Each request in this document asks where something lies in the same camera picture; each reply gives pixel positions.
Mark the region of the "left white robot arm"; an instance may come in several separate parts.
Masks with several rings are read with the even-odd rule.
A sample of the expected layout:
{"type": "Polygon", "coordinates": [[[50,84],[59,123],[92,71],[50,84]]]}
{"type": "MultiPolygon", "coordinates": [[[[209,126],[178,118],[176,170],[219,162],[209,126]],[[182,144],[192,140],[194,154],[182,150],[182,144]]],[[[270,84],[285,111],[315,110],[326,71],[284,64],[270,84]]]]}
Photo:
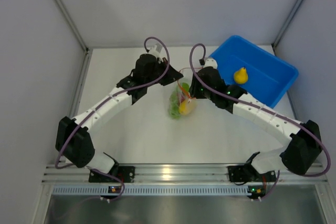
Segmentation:
{"type": "Polygon", "coordinates": [[[121,79],[100,102],[73,118],[66,116],[60,120],[55,148],[59,156],[65,157],[68,163],[61,166],[56,162],[55,168],[86,167],[98,170],[108,182],[116,180],[119,174],[118,162],[95,149],[93,135],[115,115],[146,95],[148,87],[155,84],[166,86],[182,77],[168,59],[142,54],[131,73],[121,79]]]}

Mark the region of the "green fake lettuce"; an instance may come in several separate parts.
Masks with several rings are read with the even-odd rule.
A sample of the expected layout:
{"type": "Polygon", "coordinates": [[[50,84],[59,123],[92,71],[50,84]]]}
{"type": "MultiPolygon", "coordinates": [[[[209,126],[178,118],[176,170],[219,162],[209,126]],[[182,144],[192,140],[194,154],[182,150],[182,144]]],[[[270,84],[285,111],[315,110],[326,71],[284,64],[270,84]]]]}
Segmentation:
{"type": "Polygon", "coordinates": [[[179,99],[181,96],[185,96],[186,99],[188,98],[188,96],[184,92],[188,92],[189,88],[190,86],[188,83],[182,82],[181,86],[177,85],[174,88],[173,92],[171,93],[170,98],[169,98],[170,104],[169,104],[168,113],[172,119],[179,119],[181,117],[181,115],[178,112],[178,108],[180,105],[179,99]]]}

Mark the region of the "clear zip top bag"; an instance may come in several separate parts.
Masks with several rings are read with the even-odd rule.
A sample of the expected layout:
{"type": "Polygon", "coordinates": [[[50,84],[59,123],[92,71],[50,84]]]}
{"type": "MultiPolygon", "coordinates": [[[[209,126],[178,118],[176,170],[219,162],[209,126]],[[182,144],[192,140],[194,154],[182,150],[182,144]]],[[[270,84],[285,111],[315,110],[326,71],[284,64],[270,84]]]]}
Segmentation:
{"type": "Polygon", "coordinates": [[[169,97],[168,115],[172,119],[189,116],[197,106],[196,99],[190,95],[193,72],[190,67],[182,68],[183,78],[177,80],[169,97]]]}

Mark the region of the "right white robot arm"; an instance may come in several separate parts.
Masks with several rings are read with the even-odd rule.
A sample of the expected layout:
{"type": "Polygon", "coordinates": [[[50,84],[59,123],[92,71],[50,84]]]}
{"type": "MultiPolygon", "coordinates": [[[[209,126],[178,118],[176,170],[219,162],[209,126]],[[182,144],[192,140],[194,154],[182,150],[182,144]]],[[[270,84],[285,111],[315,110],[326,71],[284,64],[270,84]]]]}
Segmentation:
{"type": "Polygon", "coordinates": [[[226,85],[213,67],[193,72],[189,92],[193,98],[209,99],[219,109],[251,121],[281,144],[281,148],[272,151],[257,151],[246,161],[245,174],[250,180],[282,169],[306,176],[322,151],[318,144],[319,127],[314,121],[302,123],[286,118],[257,101],[242,87],[226,85]]]}

